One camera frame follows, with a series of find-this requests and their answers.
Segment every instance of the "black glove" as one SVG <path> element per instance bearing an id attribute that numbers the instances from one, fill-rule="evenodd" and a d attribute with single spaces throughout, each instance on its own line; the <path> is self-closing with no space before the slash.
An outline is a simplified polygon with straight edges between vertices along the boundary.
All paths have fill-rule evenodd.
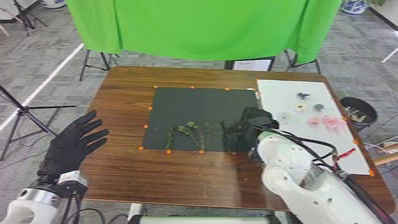
<path id="1" fill-rule="evenodd" d="M 37 175 L 59 178 L 60 174 L 78 170 L 85 156 L 107 143 L 108 130 L 85 134 L 101 126 L 103 121 L 96 118 L 96 111 L 91 111 L 69 124 L 59 136 L 52 140 L 44 161 Z"/>

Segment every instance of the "metal stand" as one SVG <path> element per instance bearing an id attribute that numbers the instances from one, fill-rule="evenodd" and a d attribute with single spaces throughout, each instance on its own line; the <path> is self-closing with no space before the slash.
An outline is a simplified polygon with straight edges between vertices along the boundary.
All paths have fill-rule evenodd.
<path id="1" fill-rule="evenodd" d="M 5 143 L 5 148 L 4 148 L 4 152 L 2 152 L 2 157 L 0 157 L 0 161 L 4 161 L 5 153 L 7 153 L 7 150 L 9 150 L 9 145 L 11 145 L 12 142 L 20 141 L 21 139 L 28 138 L 30 136 L 37 135 L 43 132 L 46 132 L 53 136 L 57 136 L 57 134 L 52 131 L 48 126 L 52 125 L 52 122 L 53 122 L 55 116 L 59 114 L 60 108 L 69 108 L 69 107 L 76 107 L 76 106 L 27 107 L 27 106 L 21 105 L 21 103 L 18 102 L 16 98 L 12 97 L 11 93 L 7 92 L 7 90 L 4 89 L 2 86 L 0 86 L 0 93 L 4 94 L 5 100 L 12 103 L 12 105 L 20 109 L 18 110 L 18 116 L 16 116 L 16 122 L 14 122 L 12 129 L 11 129 L 9 139 L 7 139 L 7 143 Z M 41 122 L 41 120 L 37 119 L 37 117 L 30 113 L 30 110 L 43 110 L 43 109 L 57 109 L 46 124 Z M 14 133 L 16 133 L 16 129 L 18 129 L 18 125 L 20 125 L 20 121 L 21 121 L 23 116 L 28 117 L 28 119 L 32 120 L 32 122 L 39 126 L 41 130 L 32 132 L 27 135 L 23 135 L 21 137 L 14 138 Z"/>
<path id="2" fill-rule="evenodd" d="M 291 60 L 291 58 L 290 58 L 290 53 L 288 53 L 288 51 L 286 51 L 286 50 L 284 50 L 284 54 L 286 54 L 286 57 L 288 57 L 288 62 L 290 62 L 290 66 L 288 66 L 288 68 L 286 68 L 286 71 L 284 71 L 284 72 L 288 72 L 288 71 L 290 71 L 290 69 L 299 68 L 302 65 L 315 63 L 315 66 L 316 66 L 316 71 L 318 71 L 318 74 L 322 75 L 322 70 L 320 70 L 320 62 L 318 62 L 318 60 L 315 59 L 309 63 L 297 65 L 297 64 L 295 64 L 295 61 L 297 61 L 297 55 L 295 55 L 295 58 L 293 58 L 293 60 Z"/>
<path id="3" fill-rule="evenodd" d="M 107 61 L 103 52 L 100 52 L 100 55 L 101 55 L 101 59 L 103 59 L 105 68 L 101 68 L 101 67 L 98 67 L 98 66 L 87 64 L 87 62 L 89 62 L 89 57 L 91 57 L 91 50 L 87 50 L 87 52 L 85 52 L 85 58 L 84 58 L 84 67 L 82 67 L 82 72 L 80 72 L 80 79 L 78 79 L 80 81 L 84 80 L 84 72 L 85 72 L 85 68 L 96 68 L 96 69 L 100 69 L 100 70 L 103 70 L 103 71 L 108 71 L 108 70 L 110 70 L 110 66 L 108 66 L 110 63 L 108 63 L 108 61 Z"/>
<path id="4" fill-rule="evenodd" d="M 44 27 L 48 27 L 46 23 L 39 20 L 39 18 L 36 17 L 36 15 L 27 11 L 27 8 L 23 8 L 20 2 L 14 0 L 14 6 L 18 9 L 18 13 L 20 13 L 20 18 L 21 18 L 21 22 L 23 22 L 23 26 L 25 26 L 25 32 L 27 32 L 27 36 L 30 36 L 28 34 L 28 29 L 36 29 L 34 23 L 28 19 L 28 15 L 32 16 L 34 20 L 37 20 L 37 22 L 44 25 Z"/>

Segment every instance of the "light stand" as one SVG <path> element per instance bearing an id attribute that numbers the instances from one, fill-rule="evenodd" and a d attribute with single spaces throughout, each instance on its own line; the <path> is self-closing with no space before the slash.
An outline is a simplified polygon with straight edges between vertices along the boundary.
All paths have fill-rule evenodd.
<path id="1" fill-rule="evenodd" d="M 46 23 L 39 20 L 39 18 L 36 17 L 36 15 L 27 11 L 27 8 L 23 8 L 20 2 L 14 0 L 14 6 L 18 9 L 18 13 L 20 13 L 20 18 L 21 18 L 21 22 L 23 22 L 23 26 L 25 26 L 25 32 L 27 32 L 27 36 L 28 36 L 28 29 L 36 29 L 36 26 L 32 24 L 32 21 L 28 19 L 28 15 L 34 17 L 34 20 L 37 20 L 37 22 L 44 25 L 44 27 L 48 27 Z"/>
<path id="2" fill-rule="evenodd" d="M 55 116 L 59 114 L 59 110 L 60 108 L 71 108 L 76 106 L 50 106 L 50 107 L 27 107 L 21 105 L 21 103 L 18 102 L 16 98 L 12 97 L 9 91 L 5 90 L 5 88 L 0 86 L 0 94 L 4 94 L 4 99 L 11 102 L 11 104 L 16 106 L 18 108 L 18 116 L 16 116 L 16 122 L 14 122 L 14 126 L 11 129 L 11 134 L 9 134 L 9 139 L 7 139 L 7 143 L 5 143 L 5 148 L 4 148 L 4 152 L 2 152 L 2 157 L 0 157 L 0 161 L 4 161 L 5 158 L 5 153 L 9 150 L 9 145 L 12 142 L 20 141 L 21 139 L 28 138 L 30 136 L 37 135 L 39 133 L 46 132 L 50 133 L 53 136 L 57 136 L 55 132 L 50 129 L 50 125 L 55 119 Z M 41 122 L 41 120 L 37 119 L 37 117 L 32 115 L 30 110 L 43 110 L 43 109 L 57 109 L 55 113 L 52 115 L 52 118 L 46 122 L 46 124 Z M 21 117 L 27 116 L 28 119 L 32 120 L 32 122 L 36 123 L 36 125 L 39 126 L 41 130 L 32 132 L 30 134 L 20 136 L 18 138 L 14 138 L 14 133 L 16 133 L 16 129 L 18 129 L 18 124 L 21 121 Z"/>

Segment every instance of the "white sheet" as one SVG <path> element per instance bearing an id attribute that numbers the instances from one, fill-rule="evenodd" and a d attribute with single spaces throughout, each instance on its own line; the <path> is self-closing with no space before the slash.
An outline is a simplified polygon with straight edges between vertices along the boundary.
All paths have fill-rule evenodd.
<path id="1" fill-rule="evenodd" d="M 258 80 L 258 89 L 263 109 L 274 114 L 275 120 L 281 121 L 281 130 L 304 138 L 331 143 L 339 154 L 355 148 L 354 154 L 341 159 L 339 166 L 348 173 L 370 175 L 370 166 L 354 143 L 348 126 L 341 125 L 338 129 L 327 129 L 322 122 L 316 125 L 307 122 L 311 117 L 322 118 L 325 115 L 331 118 L 343 118 L 325 84 L 320 82 Z M 299 93 L 311 94 L 306 100 L 297 97 Z M 297 111 L 299 104 L 306 106 L 302 111 Z M 313 108 L 316 104 L 325 106 L 322 112 L 316 112 Z M 307 146 L 320 155 L 325 155 L 331 151 L 325 146 L 316 144 L 309 143 Z"/>

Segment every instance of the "wall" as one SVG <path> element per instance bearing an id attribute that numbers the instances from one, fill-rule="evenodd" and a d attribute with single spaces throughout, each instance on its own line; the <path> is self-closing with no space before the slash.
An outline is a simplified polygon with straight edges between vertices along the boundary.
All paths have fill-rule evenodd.
<path id="1" fill-rule="evenodd" d="M 398 0 L 387 0 L 384 6 L 373 6 L 373 9 L 398 26 Z"/>
<path id="2" fill-rule="evenodd" d="M 23 7 L 28 7 L 37 0 L 18 0 L 20 4 Z M 14 1 L 12 0 L 0 0 L 0 8 L 7 9 L 14 15 L 18 15 L 18 10 L 14 6 Z M 0 20 L 11 20 L 12 17 L 9 14 L 0 10 Z"/>

